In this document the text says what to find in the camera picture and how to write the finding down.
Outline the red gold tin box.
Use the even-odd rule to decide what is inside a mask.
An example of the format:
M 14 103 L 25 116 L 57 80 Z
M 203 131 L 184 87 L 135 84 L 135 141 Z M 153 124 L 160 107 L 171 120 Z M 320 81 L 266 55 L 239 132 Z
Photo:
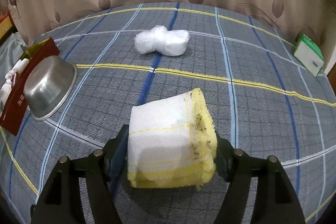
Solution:
M 48 37 L 29 47 L 19 58 L 20 61 L 27 59 L 28 63 L 23 71 L 14 77 L 14 87 L 9 92 L 1 113 L 1 127 L 12 135 L 17 136 L 26 112 L 27 101 L 24 97 L 23 89 L 28 76 L 43 59 L 49 56 L 57 56 L 59 52 L 53 38 Z

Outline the red yellow cardboard box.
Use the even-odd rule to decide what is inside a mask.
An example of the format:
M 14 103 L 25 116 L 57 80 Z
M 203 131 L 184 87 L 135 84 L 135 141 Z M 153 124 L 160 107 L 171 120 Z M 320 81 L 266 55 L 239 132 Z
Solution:
M 7 39 L 9 34 L 15 32 L 16 27 L 10 14 L 0 16 L 0 41 Z

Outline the white fluffy cloth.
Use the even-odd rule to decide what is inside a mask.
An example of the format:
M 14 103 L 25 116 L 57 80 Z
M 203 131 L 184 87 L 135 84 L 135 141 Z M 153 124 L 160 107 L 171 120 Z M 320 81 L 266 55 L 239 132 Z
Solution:
M 23 72 L 29 59 L 18 60 L 13 68 L 5 75 L 5 83 L 1 87 L 1 111 L 5 107 L 5 103 L 17 81 L 18 76 Z

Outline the stainless steel bowl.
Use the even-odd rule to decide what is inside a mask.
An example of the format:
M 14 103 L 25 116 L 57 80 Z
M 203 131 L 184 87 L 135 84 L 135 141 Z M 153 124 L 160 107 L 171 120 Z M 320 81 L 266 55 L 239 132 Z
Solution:
M 36 121 L 52 116 L 69 96 L 77 79 L 77 66 L 58 56 L 43 59 L 24 85 L 23 94 Z

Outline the green white small box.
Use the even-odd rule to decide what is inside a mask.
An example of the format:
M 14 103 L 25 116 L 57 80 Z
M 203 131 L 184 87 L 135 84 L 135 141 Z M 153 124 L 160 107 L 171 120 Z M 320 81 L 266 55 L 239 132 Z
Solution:
M 314 76 L 317 77 L 325 64 L 322 52 L 317 44 L 302 34 L 294 51 L 294 57 Z

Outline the grey plaid table cover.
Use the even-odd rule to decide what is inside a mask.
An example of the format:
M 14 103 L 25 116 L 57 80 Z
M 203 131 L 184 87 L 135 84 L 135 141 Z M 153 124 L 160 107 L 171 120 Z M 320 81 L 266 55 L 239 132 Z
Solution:
M 157 25 L 189 32 L 183 55 L 137 52 L 135 36 Z M 335 196 L 335 95 L 276 29 L 216 7 L 155 3 L 88 14 L 36 41 L 46 37 L 78 65 L 78 78 L 49 119 L 26 113 L 17 136 L 1 131 L 2 196 L 21 223 L 30 222 L 61 156 L 88 156 L 129 122 L 133 106 L 193 88 L 221 137 L 248 155 L 280 160 L 307 223 L 327 210 Z

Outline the white yellow towel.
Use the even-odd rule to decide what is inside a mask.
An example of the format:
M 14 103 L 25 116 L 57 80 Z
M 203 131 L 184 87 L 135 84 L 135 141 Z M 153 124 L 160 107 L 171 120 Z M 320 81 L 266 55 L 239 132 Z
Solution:
M 127 143 L 133 188 L 200 187 L 214 175 L 217 137 L 200 88 L 134 106 Z

